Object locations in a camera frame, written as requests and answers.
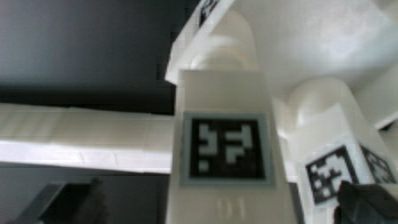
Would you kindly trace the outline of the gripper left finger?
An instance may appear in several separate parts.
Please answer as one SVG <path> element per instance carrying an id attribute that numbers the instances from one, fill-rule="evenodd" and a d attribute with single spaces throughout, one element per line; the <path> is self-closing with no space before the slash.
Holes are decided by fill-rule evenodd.
<path id="1" fill-rule="evenodd" d="M 50 183 L 10 224 L 108 224 L 103 181 Z"/>

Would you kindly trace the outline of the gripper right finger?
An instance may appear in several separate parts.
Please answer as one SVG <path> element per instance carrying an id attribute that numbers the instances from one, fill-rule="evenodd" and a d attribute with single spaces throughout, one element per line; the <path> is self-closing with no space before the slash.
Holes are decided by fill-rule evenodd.
<path id="1" fill-rule="evenodd" d="M 398 184 L 341 183 L 334 224 L 398 224 Z"/>

